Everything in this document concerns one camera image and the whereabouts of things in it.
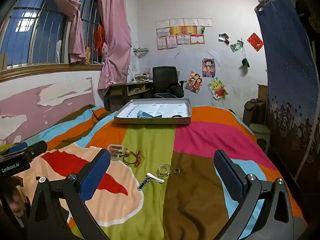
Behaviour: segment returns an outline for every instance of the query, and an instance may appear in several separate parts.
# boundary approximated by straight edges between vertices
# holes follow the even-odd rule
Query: tray
[[[150,105],[150,104],[186,104],[187,117],[170,117],[170,118],[128,118],[120,117],[132,105]],[[187,98],[146,98],[133,99],[125,104],[117,114],[115,114],[115,123],[132,123],[132,124],[190,124],[192,108]]]

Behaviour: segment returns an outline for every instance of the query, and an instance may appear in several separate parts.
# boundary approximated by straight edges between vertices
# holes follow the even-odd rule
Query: suitcase
[[[259,99],[250,99],[244,105],[242,122],[249,127],[252,123],[264,124],[267,102]]]

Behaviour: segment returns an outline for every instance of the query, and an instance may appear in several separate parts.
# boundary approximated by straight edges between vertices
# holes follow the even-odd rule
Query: light blue fabric stripe
[[[252,174],[256,175],[257,178],[260,180],[267,180],[263,171],[260,169],[260,167],[254,161],[244,161],[244,160],[236,160],[236,159],[231,159],[231,160],[234,163],[240,165],[240,167],[243,169],[244,173],[246,173],[246,174],[252,173]],[[224,200],[226,202],[226,208],[228,210],[228,216],[230,218],[231,215],[233,214],[233,212],[236,210],[236,208],[238,206],[238,202],[232,200],[232,198],[230,197],[230,194],[229,194],[226,186],[224,185],[217,170],[216,170],[216,174],[218,175],[219,179],[222,182]],[[263,202],[264,202],[264,199],[258,200],[257,205],[253,211],[253,214],[252,214],[247,226],[245,227],[244,231],[242,232],[240,239],[248,236],[252,232],[253,226],[255,225],[255,223],[258,219],[258,216],[260,214]]]
[[[215,108],[220,108],[220,109],[223,109],[223,110],[226,110],[228,112],[230,112],[228,109],[224,108],[224,107],[218,107],[218,106],[210,106],[210,107],[215,107]],[[230,112],[231,114],[233,114],[233,116],[236,118],[236,120],[242,124],[250,133],[252,133],[254,135],[254,133],[250,130],[249,127],[247,127],[240,119],[238,116],[236,116],[233,112]]]
[[[54,126],[36,134],[36,135],[34,135],[33,137],[30,137],[29,139],[25,140],[25,142],[28,144],[28,146],[30,146],[38,141],[41,141],[41,140],[49,142],[50,140],[52,140],[56,136],[67,132],[72,127],[75,127],[78,124],[81,124],[82,122],[88,121],[93,115],[92,110],[98,110],[100,108],[102,108],[102,106],[95,106],[91,109],[88,109],[88,110],[84,111],[84,113],[82,115],[78,116],[76,119],[54,125]]]
[[[100,120],[95,126],[94,128],[90,131],[90,133],[85,136],[82,137],[80,140],[76,141],[76,144],[81,147],[81,148],[85,148],[85,146],[91,141],[92,137],[94,136],[94,134],[104,125],[106,125],[108,122],[112,121],[114,119],[114,116],[117,112],[114,112],[112,114],[109,114],[108,116],[106,116],[105,118],[103,118],[102,120]]]

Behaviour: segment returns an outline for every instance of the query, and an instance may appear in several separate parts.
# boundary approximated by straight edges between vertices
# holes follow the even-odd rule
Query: bedspread
[[[228,194],[213,165],[213,155],[223,149],[245,173],[260,180],[282,177],[256,143],[255,136],[231,112],[221,108],[192,108],[190,125],[119,125],[102,107],[86,110],[74,120],[59,123],[29,139],[48,144],[48,152],[35,158],[31,168],[18,174],[24,193],[32,200],[36,177],[63,179],[77,173],[101,148],[122,144],[140,151],[137,168],[111,161],[91,200],[90,212],[111,239],[212,240],[233,214],[238,203]],[[147,172],[156,174],[161,164],[179,168],[163,184],[151,181],[142,191],[137,186]],[[295,233],[306,226],[302,213],[289,193]],[[68,210],[65,200],[61,205]],[[255,224],[263,200],[242,237]],[[80,232],[69,214],[73,233]]]

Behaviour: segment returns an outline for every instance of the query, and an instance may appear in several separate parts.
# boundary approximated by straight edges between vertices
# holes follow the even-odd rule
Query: black bag
[[[252,123],[264,124],[266,115],[266,101],[251,99],[244,105],[242,122],[249,127]]]
[[[169,86],[170,93],[177,98],[183,98],[184,92],[183,88],[178,83],[171,83]]]

